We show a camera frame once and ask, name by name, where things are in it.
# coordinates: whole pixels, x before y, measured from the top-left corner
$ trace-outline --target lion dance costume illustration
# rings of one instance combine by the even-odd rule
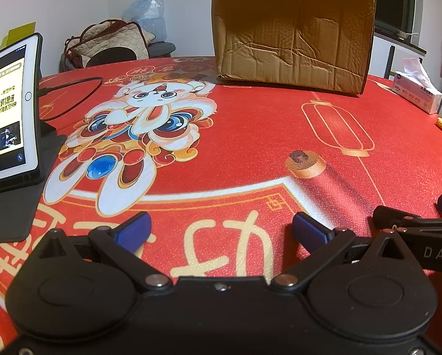
[[[216,103],[214,84],[187,75],[152,74],[122,86],[113,99],[90,110],[59,152],[43,199],[55,204],[86,177],[101,181],[96,211],[115,216],[151,188],[157,170],[193,159],[200,128],[208,128]]]

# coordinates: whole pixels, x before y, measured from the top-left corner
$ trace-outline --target brown cardboard box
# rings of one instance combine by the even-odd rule
[[[375,0],[212,0],[218,73],[362,93]]]

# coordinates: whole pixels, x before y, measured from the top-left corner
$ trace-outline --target table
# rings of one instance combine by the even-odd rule
[[[391,92],[388,80],[369,76],[359,96],[221,83],[214,58],[195,57],[76,70],[44,78],[41,87],[97,76],[104,84],[95,94],[50,122],[69,137],[30,235],[0,244],[0,305],[53,227],[87,234],[144,210],[152,234],[136,255],[172,278],[270,280],[304,254],[289,230],[298,211],[362,236],[377,233],[368,217],[379,204],[438,217],[442,132],[435,115]],[[43,97],[41,118],[96,83]],[[302,177],[302,153],[326,168]],[[430,278],[440,303],[429,335],[442,345],[442,274]],[[0,308],[0,346],[14,336]]]

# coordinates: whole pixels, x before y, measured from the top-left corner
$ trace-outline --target white tablet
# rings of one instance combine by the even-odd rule
[[[35,33],[0,51],[0,192],[42,180],[36,97],[41,49]]]

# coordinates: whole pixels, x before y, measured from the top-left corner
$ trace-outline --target plastic bag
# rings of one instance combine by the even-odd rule
[[[165,41],[167,30],[163,18],[165,4],[163,0],[137,0],[122,13],[122,18],[135,21],[147,32],[155,35],[155,41]]]

